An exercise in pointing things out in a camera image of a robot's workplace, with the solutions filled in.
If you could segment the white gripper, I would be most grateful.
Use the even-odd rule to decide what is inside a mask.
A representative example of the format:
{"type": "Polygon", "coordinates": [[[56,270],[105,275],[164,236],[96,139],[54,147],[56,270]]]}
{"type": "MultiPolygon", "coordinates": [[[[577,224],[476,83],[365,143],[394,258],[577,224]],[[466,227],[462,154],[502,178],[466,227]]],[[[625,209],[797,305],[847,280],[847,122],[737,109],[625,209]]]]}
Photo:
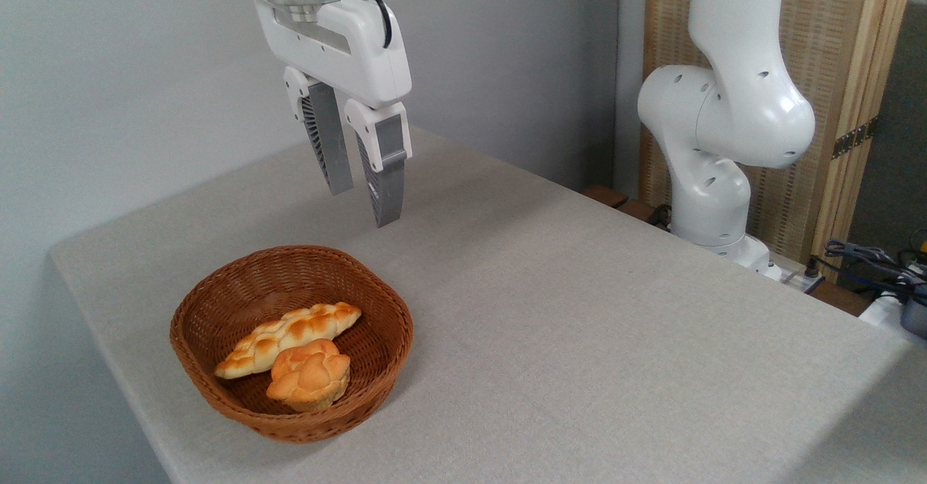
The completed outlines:
{"type": "Polygon", "coordinates": [[[353,187],[338,90],[353,98],[345,101],[345,119],[355,130],[375,223],[381,228],[400,219],[404,164],[413,147],[406,109],[397,101],[413,84],[394,12],[387,12],[392,38],[385,48],[383,15],[375,1],[324,4],[316,22],[295,22],[266,0],[254,3],[269,48],[288,65],[282,77],[289,104],[307,131],[331,194],[353,187]]]}

